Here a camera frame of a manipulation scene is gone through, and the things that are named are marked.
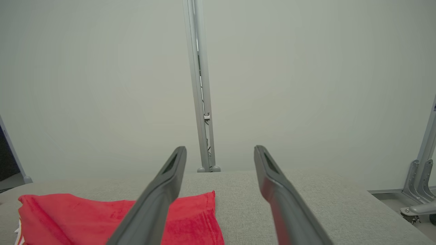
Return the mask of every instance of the gray floor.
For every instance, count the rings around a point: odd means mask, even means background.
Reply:
[[[418,203],[403,193],[385,193],[385,194],[373,194],[377,199],[382,201],[398,215],[400,214],[400,208],[409,207],[411,205],[417,205]],[[436,242],[436,226],[430,223],[428,215],[422,215],[419,217],[422,223],[415,223],[414,226],[420,230],[428,238]]]
[[[0,181],[0,190],[24,185],[23,175],[21,173],[12,175],[11,177]]]

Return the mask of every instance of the red cloth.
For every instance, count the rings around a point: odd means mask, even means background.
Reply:
[[[18,200],[23,204],[18,209],[21,236],[25,244],[33,245],[105,244],[135,203],[92,201],[71,194],[23,195]],[[224,244],[215,218],[215,192],[173,202],[162,244]]]

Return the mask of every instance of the metal bracket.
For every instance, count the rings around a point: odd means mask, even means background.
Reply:
[[[418,203],[428,203],[423,197],[419,195],[415,188],[416,171],[418,170],[419,161],[415,160],[410,164],[409,172],[407,173],[407,179],[404,183],[403,193]]]
[[[432,167],[433,167],[433,160],[430,159],[424,165],[424,169],[422,170],[422,174],[421,174],[421,179],[419,180],[419,184],[417,188],[418,194],[431,201],[436,199],[436,196],[433,195],[433,193],[429,189],[429,178],[432,172]]]

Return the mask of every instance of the padded gray table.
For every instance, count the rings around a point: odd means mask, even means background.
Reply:
[[[335,244],[434,244],[413,225],[353,182],[336,174],[284,170]],[[17,200],[23,194],[71,193],[97,200],[135,200],[154,174],[127,179],[62,180],[26,184],[0,194],[0,244],[13,244]],[[215,190],[216,217],[226,244],[276,244],[271,208],[256,172],[185,174],[180,197]]]

